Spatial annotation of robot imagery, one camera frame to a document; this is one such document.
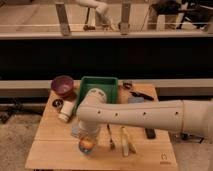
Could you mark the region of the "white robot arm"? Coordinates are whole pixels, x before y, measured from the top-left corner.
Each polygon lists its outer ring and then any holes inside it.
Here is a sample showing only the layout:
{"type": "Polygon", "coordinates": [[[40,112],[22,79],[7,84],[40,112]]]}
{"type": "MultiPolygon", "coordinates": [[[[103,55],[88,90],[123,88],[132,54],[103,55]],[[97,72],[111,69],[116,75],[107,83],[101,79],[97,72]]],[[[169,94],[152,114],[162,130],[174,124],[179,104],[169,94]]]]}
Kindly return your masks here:
{"type": "Polygon", "coordinates": [[[93,88],[79,104],[83,122],[128,125],[180,132],[213,141],[213,102],[197,100],[107,104],[106,94],[93,88]]]}

